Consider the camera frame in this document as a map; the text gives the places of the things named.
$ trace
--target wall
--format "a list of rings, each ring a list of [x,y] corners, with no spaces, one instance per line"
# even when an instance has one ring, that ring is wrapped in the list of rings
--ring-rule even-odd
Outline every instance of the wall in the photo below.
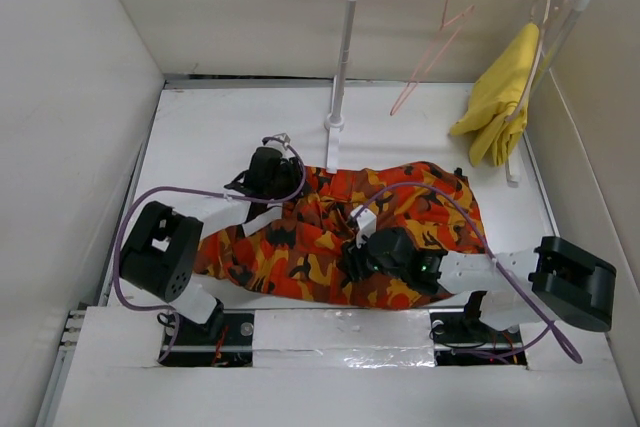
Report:
[[[637,0],[593,0],[531,109],[529,135],[562,235],[618,268],[611,347],[640,412]]]
[[[0,425],[33,425],[162,77],[118,0],[0,0]]]
[[[121,0],[165,73],[332,77],[345,0]],[[406,79],[444,0],[359,2],[354,78]],[[451,0],[476,14],[429,80],[474,81],[527,18],[522,0]]]

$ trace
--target folded yellow garment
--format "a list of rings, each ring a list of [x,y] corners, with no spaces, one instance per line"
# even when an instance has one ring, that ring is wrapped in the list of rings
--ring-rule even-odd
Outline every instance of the folded yellow garment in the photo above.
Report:
[[[527,126],[529,99],[510,122],[520,101],[533,65],[540,31],[533,23],[525,25],[507,50],[482,74],[473,86],[467,113],[449,131],[461,135],[477,130],[469,158],[476,166],[491,149],[494,165],[502,165],[522,137]]]

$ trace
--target orange camouflage fabric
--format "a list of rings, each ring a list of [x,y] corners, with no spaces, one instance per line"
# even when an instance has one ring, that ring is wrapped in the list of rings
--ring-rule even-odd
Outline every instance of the orange camouflage fabric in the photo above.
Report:
[[[232,226],[202,240],[194,272],[227,279],[245,289],[293,299],[381,309],[419,307],[449,294],[422,295],[401,280],[376,272],[352,282],[341,269],[342,244],[355,238],[349,214],[376,192],[398,182],[423,182],[453,197],[484,233],[480,210],[462,175],[429,162],[375,171],[306,167],[303,195],[284,204],[282,218],[250,236]],[[480,240],[440,195],[398,187],[369,207],[378,230],[403,227],[416,247],[482,253]]]

